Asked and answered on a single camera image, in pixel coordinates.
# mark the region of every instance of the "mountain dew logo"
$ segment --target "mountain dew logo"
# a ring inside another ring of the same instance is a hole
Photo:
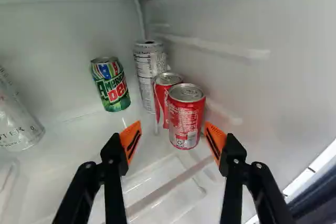
[[[96,84],[101,98],[108,100],[110,104],[119,102],[128,93],[124,71],[112,79],[100,79]]]

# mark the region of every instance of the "orange gripper pad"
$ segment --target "orange gripper pad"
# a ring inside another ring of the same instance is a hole
[[[128,164],[130,164],[133,159],[141,134],[140,121],[133,123],[119,134],[121,145],[125,150]]]
[[[209,148],[219,166],[222,149],[226,144],[226,134],[209,122],[205,122],[204,131]]]

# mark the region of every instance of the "red soda can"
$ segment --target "red soda can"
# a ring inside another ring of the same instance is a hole
[[[194,148],[200,139],[205,95],[200,87],[181,83],[169,89],[169,139],[179,149]]]
[[[154,104],[156,115],[156,127],[163,127],[169,129],[168,118],[168,91],[176,84],[182,83],[183,78],[177,73],[159,73],[154,78]]]

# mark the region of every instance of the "white aluminum can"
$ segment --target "white aluminum can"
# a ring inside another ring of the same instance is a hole
[[[23,151],[40,141],[44,128],[20,102],[5,70],[0,68],[0,147]]]
[[[155,40],[138,41],[133,55],[143,106],[149,113],[155,114],[153,78],[167,71],[163,44]]]

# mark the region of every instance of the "green soda can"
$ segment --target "green soda can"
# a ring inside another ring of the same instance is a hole
[[[92,60],[91,72],[106,111],[124,110],[131,104],[124,70],[118,58]]]

